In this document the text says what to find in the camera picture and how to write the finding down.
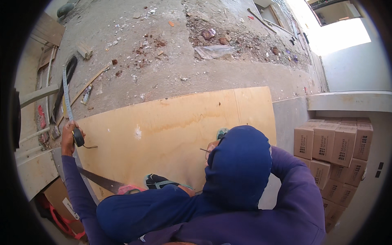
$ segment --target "measuring tape blade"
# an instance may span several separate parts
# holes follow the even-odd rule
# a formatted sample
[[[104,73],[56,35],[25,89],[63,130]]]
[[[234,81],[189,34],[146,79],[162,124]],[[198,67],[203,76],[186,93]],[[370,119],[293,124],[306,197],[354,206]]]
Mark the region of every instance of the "measuring tape blade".
[[[70,121],[72,121],[73,115],[71,111],[71,102],[69,101],[67,71],[65,70],[65,66],[63,67],[63,88],[64,88],[65,107],[67,108],[68,118]]]

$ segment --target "plastic bag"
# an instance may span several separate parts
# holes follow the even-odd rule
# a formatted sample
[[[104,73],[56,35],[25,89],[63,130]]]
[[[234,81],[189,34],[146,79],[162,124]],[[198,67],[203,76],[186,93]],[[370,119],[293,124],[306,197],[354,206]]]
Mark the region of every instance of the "plastic bag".
[[[235,47],[229,45],[213,45],[205,47],[196,47],[195,50],[200,54],[203,59],[211,60],[221,57],[224,54],[230,54],[237,51]]]

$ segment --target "purple long sleeve shirt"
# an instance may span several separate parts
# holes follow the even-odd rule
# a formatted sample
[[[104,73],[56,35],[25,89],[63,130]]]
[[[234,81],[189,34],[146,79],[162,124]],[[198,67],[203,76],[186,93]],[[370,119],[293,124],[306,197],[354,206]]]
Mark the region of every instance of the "purple long sleeve shirt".
[[[62,156],[68,195],[79,214],[91,245],[116,244],[98,224],[96,205],[75,164]],[[169,241],[207,244],[320,244],[325,235],[324,209],[320,190],[310,170],[299,159],[272,147],[271,172],[281,182],[273,210],[230,212],[199,217],[147,233],[131,245],[160,245]]]

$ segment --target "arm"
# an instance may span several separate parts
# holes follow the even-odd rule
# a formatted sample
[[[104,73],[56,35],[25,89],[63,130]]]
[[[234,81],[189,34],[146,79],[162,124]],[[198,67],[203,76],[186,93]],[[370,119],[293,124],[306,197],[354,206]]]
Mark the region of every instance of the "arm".
[[[75,158],[72,157],[72,153],[75,151],[72,130],[75,127],[79,127],[76,122],[68,122],[63,128],[62,134],[61,159],[63,162],[65,185],[67,187],[69,199],[75,212],[80,216],[80,221],[83,223],[84,230],[91,245],[116,244],[106,236],[100,227],[96,217],[97,206],[80,176]]]
[[[274,210],[298,215],[324,230],[321,193],[307,166],[287,151],[272,146],[271,173],[282,182]]]

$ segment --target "person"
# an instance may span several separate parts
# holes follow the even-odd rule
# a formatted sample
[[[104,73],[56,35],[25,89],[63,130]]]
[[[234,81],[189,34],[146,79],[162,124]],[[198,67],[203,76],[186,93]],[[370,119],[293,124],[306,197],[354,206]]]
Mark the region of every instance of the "person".
[[[310,170],[270,146],[251,126],[234,127],[209,144],[201,194],[150,174],[148,190],[107,197],[98,207],[72,157],[75,127],[74,121],[63,127],[63,170],[91,245],[320,244],[325,236],[323,202]],[[261,210],[258,202],[270,173],[281,180],[281,187],[276,206]]]

